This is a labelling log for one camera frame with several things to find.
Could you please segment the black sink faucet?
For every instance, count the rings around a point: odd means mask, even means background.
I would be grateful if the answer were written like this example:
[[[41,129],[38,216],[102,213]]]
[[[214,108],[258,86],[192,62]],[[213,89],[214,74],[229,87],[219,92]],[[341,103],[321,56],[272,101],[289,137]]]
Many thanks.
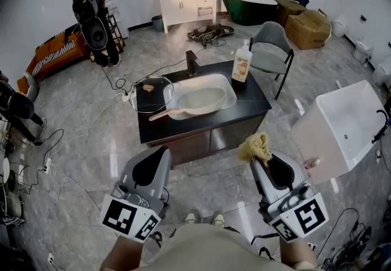
[[[186,65],[186,73],[189,77],[193,77],[199,72],[197,56],[192,50],[186,51]]]

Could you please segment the green bathtub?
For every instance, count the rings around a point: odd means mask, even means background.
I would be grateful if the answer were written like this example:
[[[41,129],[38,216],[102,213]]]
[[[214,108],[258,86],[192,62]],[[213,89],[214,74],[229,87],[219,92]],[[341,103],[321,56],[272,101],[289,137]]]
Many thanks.
[[[233,22],[254,26],[273,21],[277,13],[276,0],[222,0]]]

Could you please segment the person's right shoe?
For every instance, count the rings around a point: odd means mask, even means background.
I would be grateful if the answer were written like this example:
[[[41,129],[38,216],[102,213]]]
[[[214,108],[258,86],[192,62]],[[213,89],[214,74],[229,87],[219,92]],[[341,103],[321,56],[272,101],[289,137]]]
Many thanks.
[[[222,211],[216,211],[211,219],[213,226],[223,228],[225,226],[225,215]]]

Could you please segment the white sink basin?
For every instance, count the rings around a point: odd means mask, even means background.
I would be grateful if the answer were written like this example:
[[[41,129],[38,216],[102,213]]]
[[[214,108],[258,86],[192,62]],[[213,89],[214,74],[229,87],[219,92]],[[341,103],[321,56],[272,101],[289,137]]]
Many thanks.
[[[186,95],[190,92],[199,89],[215,88],[215,87],[222,88],[226,92],[225,101],[219,110],[228,109],[236,104],[237,96],[230,82],[228,81],[228,78],[223,74],[215,73],[215,74],[209,74],[206,76],[197,77],[194,79],[182,80],[174,83],[174,91],[172,94],[172,99],[170,103],[167,104],[166,109],[177,108],[178,101],[183,95]],[[181,113],[181,114],[170,114],[168,116],[174,120],[185,120],[199,115],[189,115],[187,113]]]

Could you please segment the white toilet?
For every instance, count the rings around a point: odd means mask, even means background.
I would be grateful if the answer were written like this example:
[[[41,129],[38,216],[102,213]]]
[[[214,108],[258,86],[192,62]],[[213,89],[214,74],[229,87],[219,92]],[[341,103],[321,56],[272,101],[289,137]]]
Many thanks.
[[[372,74],[372,81],[376,85],[383,85],[391,79],[391,55],[381,62]]]
[[[332,33],[336,37],[343,37],[348,31],[348,20],[345,14],[339,14],[332,22]]]
[[[355,43],[355,50],[353,51],[353,57],[360,63],[365,63],[371,58],[373,47],[368,46],[363,39],[358,39]]]

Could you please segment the black bag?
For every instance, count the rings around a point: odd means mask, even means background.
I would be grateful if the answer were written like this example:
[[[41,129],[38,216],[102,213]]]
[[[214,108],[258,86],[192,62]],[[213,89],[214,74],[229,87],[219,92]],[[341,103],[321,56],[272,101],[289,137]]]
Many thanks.
[[[194,29],[186,34],[187,38],[196,43],[201,43],[204,48],[208,43],[212,43],[219,37],[234,34],[234,28],[222,24],[212,24]]]

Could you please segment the black top sink cabinet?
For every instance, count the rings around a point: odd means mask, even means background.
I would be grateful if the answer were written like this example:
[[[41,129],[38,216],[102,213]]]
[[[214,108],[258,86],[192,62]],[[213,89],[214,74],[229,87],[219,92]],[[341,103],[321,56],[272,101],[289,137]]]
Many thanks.
[[[247,75],[245,83],[233,83],[232,70],[233,61],[230,60],[201,66],[193,77],[189,77],[185,70],[165,74],[173,84],[209,74],[223,74],[236,93],[237,102],[228,109],[185,120],[174,120],[168,115],[149,120],[166,108],[154,114],[138,113],[141,143],[149,147],[168,147],[173,165],[179,165],[236,148],[249,135],[256,133],[271,105],[251,74]]]

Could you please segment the white vanity cabinet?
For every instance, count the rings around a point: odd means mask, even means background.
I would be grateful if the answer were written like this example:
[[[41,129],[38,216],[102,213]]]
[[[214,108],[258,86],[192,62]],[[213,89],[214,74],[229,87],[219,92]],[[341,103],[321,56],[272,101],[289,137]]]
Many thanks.
[[[217,0],[159,0],[164,32],[169,26],[193,21],[216,23]]]

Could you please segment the black tub faucet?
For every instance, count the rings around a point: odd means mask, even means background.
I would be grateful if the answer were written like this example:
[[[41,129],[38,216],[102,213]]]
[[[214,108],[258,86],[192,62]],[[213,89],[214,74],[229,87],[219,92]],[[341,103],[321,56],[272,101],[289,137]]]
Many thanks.
[[[383,114],[385,116],[385,118],[386,118],[386,122],[385,122],[384,126],[380,129],[380,131],[373,137],[373,140],[371,141],[372,144],[374,144],[378,140],[380,140],[383,137],[383,135],[384,135],[385,131],[387,130],[387,128],[389,126],[391,126],[391,117],[389,117],[384,110],[379,109],[379,110],[376,111],[376,113],[377,114],[378,113]]]

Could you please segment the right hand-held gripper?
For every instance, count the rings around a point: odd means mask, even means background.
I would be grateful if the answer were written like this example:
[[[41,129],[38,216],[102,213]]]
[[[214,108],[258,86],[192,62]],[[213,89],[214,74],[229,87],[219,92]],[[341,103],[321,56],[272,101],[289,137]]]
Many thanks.
[[[305,238],[328,222],[320,193],[306,181],[301,166],[280,151],[271,151],[264,164],[253,157],[250,162],[255,184],[262,199],[258,212],[287,243]]]

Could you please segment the person's shoe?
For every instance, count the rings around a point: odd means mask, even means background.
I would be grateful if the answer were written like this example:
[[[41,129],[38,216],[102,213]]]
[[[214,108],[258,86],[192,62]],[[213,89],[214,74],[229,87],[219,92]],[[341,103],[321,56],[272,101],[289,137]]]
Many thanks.
[[[225,215],[222,211],[216,211],[211,219],[213,226],[223,228],[225,226]]]
[[[186,213],[185,224],[198,224],[200,221],[200,214],[196,209],[190,209]]]

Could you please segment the large cardboard box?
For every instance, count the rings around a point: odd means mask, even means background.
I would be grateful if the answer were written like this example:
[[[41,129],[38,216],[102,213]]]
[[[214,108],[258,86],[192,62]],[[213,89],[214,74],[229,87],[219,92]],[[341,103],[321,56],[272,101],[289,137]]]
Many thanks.
[[[285,24],[286,36],[301,50],[323,47],[331,32],[332,24],[321,9],[289,15]]]

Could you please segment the small cardboard box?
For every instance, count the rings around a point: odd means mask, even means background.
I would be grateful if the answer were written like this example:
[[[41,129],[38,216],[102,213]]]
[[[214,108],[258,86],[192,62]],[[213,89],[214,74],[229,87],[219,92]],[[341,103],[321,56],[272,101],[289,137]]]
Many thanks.
[[[305,7],[296,1],[292,0],[275,0],[277,3],[277,11],[275,21],[282,27],[285,27],[287,19],[290,15],[299,15],[306,10]]]

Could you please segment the cream frying pan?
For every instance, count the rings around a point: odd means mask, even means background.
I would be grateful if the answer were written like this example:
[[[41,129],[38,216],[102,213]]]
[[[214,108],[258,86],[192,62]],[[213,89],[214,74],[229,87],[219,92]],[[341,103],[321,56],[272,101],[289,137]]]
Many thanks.
[[[152,115],[149,120],[154,121],[170,114],[209,114],[221,108],[225,101],[225,97],[225,90],[219,87],[199,89],[183,95],[178,101],[177,108],[166,109],[158,114]]]

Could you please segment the yellow sponge cloth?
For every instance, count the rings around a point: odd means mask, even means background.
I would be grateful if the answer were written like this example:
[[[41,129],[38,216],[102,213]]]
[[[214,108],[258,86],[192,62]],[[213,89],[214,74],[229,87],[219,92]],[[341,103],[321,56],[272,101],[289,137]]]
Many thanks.
[[[272,159],[268,135],[265,133],[250,135],[238,147],[238,157],[244,162],[250,162],[253,157],[257,157],[266,164]]]

